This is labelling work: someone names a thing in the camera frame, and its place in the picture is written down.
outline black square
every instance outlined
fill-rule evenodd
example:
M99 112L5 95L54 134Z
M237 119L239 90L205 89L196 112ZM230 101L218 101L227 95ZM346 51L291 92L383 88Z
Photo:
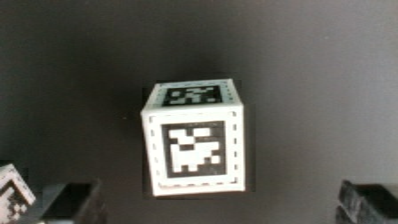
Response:
M163 124L166 177L225 174L223 121Z
M163 106L220 103L220 87L200 86L188 88L168 88L164 92Z

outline white cube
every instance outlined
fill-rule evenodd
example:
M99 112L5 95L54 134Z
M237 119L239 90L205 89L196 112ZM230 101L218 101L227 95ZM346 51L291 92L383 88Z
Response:
M13 165L0 167L0 224L19 220L35 197Z
M154 196L243 191L243 105L232 80L156 84L141 125Z

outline gray background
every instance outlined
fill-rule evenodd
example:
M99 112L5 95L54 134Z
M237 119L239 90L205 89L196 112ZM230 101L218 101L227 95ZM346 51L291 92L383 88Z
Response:
M330 224L340 179L398 182L395 29L394 0L3 0L0 158L31 186L101 178L109 224ZM255 191L145 199L141 88L223 77Z

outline black object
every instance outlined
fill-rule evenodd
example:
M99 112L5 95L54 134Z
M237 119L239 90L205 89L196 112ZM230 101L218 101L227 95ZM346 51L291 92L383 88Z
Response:
M45 209L40 221L45 224L104 224L106 209L99 181L69 183Z
M335 209L335 224L353 224L353 221L346 215L346 212L340 206Z
M355 223L398 224L398 200L379 184L342 181L339 201Z

